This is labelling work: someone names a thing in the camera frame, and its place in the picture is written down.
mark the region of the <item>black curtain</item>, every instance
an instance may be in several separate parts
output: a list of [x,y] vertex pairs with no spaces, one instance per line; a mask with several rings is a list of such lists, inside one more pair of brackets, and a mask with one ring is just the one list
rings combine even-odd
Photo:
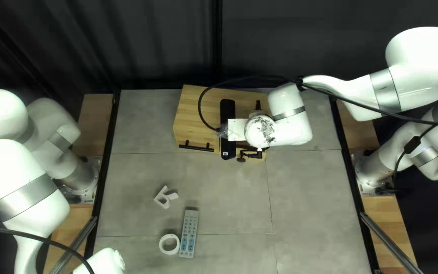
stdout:
[[0,88],[77,117],[87,93],[258,72],[355,78],[418,26],[438,26],[438,1],[0,0]]
[[87,93],[209,84],[213,3],[0,0],[0,88],[75,117]]

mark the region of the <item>gray tile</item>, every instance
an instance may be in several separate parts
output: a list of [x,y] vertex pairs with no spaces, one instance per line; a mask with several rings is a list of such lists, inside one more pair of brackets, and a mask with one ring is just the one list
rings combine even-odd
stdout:
[[123,90],[113,153],[178,152],[173,121],[181,90]]
[[201,235],[193,259],[161,253],[160,237],[98,237],[94,251],[117,249],[129,274],[277,273],[275,254],[264,234]]
[[312,90],[301,92],[308,121],[312,127],[312,140],[303,145],[271,147],[271,151],[306,151],[340,149],[337,132],[332,118],[329,98]]
[[340,151],[267,158],[278,273],[369,273]]
[[355,233],[312,229],[266,237],[275,249],[278,274],[371,273],[362,237]]
[[358,223],[341,151],[271,152],[266,165],[276,233]]
[[[166,210],[153,201],[164,184],[179,194]],[[98,235],[179,229],[186,206],[199,209],[199,234],[272,232],[265,163],[204,152],[113,154]]]

